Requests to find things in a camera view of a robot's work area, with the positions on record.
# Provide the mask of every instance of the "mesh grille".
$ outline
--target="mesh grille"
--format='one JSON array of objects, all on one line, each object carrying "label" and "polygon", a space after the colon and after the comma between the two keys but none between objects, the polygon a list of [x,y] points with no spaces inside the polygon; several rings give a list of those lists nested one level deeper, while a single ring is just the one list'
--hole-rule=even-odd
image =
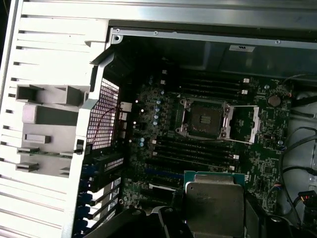
[{"label": "mesh grille", "polygon": [[93,149],[111,145],[118,95],[119,87],[103,78],[100,97],[90,112],[88,125],[87,142],[93,144]]}]

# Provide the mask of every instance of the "white plastic panel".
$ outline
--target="white plastic panel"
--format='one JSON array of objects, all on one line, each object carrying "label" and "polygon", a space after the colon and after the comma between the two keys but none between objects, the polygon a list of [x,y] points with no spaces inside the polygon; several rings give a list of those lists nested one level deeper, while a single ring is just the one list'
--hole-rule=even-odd
[{"label": "white plastic panel", "polygon": [[20,163],[16,148],[22,141],[24,105],[15,101],[15,94],[19,84],[90,84],[90,47],[85,44],[88,20],[21,16],[25,2],[16,2],[0,114],[0,237],[58,238],[68,179],[15,170]]}]

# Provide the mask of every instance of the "cpu socket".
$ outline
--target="cpu socket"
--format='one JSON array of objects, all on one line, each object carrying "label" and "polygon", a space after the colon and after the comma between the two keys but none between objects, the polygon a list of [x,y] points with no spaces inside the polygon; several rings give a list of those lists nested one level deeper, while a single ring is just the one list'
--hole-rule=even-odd
[{"label": "cpu socket", "polygon": [[[253,144],[260,127],[259,107],[253,105],[232,106],[226,102],[212,101],[200,98],[185,98],[180,100],[184,107],[182,125],[176,133],[197,140],[219,139]],[[249,141],[235,140],[230,137],[230,122],[237,107],[252,107],[254,109],[254,127]]]}]

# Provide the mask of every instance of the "black cable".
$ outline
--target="black cable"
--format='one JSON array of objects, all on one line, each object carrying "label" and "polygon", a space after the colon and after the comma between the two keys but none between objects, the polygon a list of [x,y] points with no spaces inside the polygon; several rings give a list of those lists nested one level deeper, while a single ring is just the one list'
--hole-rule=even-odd
[{"label": "black cable", "polygon": [[305,118],[314,118],[315,117],[314,114],[303,113],[303,112],[299,112],[297,110],[291,110],[291,114],[294,114],[294,115],[297,115],[297,116],[301,116],[301,117],[305,117]]},{"label": "black cable", "polygon": [[285,169],[283,169],[283,173],[290,171],[290,170],[305,170],[309,174],[311,174],[313,176],[317,176],[317,170],[314,170],[314,169],[309,168],[309,167],[303,167],[303,166],[291,166],[291,167],[285,168]]},{"label": "black cable", "polygon": [[299,228],[301,228],[301,219],[300,219],[300,217],[299,217],[299,215],[298,215],[298,212],[297,212],[297,210],[296,210],[296,208],[295,208],[295,206],[294,206],[294,204],[293,204],[293,201],[292,201],[292,199],[291,199],[291,197],[290,197],[290,195],[289,195],[289,193],[288,193],[288,191],[287,191],[287,188],[286,188],[286,184],[285,184],[285,180],[284,180],[284,176],[283,176],[283,161],[284,161],[284,156],[285,156],[285,154],[289,153],[290,151],[292,151],[292,150],[295,149],[296,147],[301,146],[301,145],[303,145],[303,144],[305,144],[305,143],[307,143],[307,142],[309,142],[309,141],[313,141],[313,140],[317,140],[317,135],[309,136],[309,137],[307,137],[307,138],[304,138],[304,139],[301,139],[301,140],[297,141],[296,143],[294,143],[294,144],[292,144],[291,146],[289,146],[289,147],[284,151],[284,153],[282,153],[282,154],[280,155],[280,158],[279,158],[280,182],[281,182],[281,184],[283,185],[283,192],[284,192],[284,194],[285,194],[285,196],[286,196],[286,199],[287,199],[288,203],[289,203],[290,206],[291,206],[291,209],[292,209],[292,211],[293,211],[293,213],[294,213],[294,216],[295,216],[295,218],[296,218],[296,220],[297,220],[297,222],[298,222]]},{"label": "black cable", "polygon": [[317,75],[317,73],[302,73],[302,74],[296,74],[296,75],[293,75],[293,76],[290,76],[288,78],[285,78],[281,84],[285,84],[287,81],[293,79],[293,78],[298,78],[298,77],[301,77],[301,76],[314,76],[314,75]]},{"label": "black cable", "polygon": [[308,105],[310,103],[315,103],[317,102],[317,96],[311,96],[308,98],[302,98],[302,99],[298,99],[298,100],[294,100],[292,102],[292,107],[302,107],[305,105]]},{"label": "black cable", "polygon": [[285,144],[288,143],[289,139],[291,138],[291,136],[292,136],[296,131],[301,130],[301,129],[312,130],[312,131],[315,132],[315,135],[317,135],[317,129],[312,128],[312,127],[309,127],[309,126],[300,126],[300,127],[296,128],[296,129],[292,132],[292,134],[290,134],[290,135],[286,138]]},{"label": "black cable", "polygon": [[[294,202],[293,202],[293,206],[296,207],[298,205],[298,203],[302,201],[300,196],[297,196],[297,198],[295,198]],[[288,215],[290,215],[293,212],[292,208],[285,214],[281,215],[281,217],[287,217]]]}]

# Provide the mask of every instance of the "green circuit board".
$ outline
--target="green circuit board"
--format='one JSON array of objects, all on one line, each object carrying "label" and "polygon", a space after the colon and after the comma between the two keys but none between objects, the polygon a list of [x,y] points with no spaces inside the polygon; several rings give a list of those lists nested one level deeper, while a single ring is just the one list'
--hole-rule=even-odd
[{"label": "green circuit board", "polygon": [[[241,76],[235,79],[247,88],[244,100],[195,95],[182,90],[181,86],[176,86],[176,90],[166,90],[166,86],[159,83],[161,78],[158,83],[155,80],[148,83],[146,79],[136,95],[137,103],[133,105],[137,114],[134,118],[138,122],[132,130],[130,164],[123,178],[124,208],[134,206],[146,210],[145,206],[150,209],[169,205],[170,195],[157,198],[151,186],[164,187],[167,191],[181,189],[182,169],[245,174],[245,189],[264,206],[268,191],[279,181],[278,158],[285,149],[283,143],[290,116],[291,91],[276,79],[249,77],[244,83]],[[177,129],[184,124],[184,117],[191,116],[190,113],[184,116],[184,101],[190,99],[195,100],[195,108],[192,107],[190,113],[202,116],[198,122],[194,122],[193,117],[187,120],[191,133],[184,136]],[[224,103],[234,108],[230,140],[219,139],[216,130]],[[250,143],[255,113],[259,124],[255,141]],[[266,210],[275,209],[275,196],[273,193],[269,197]]]}]

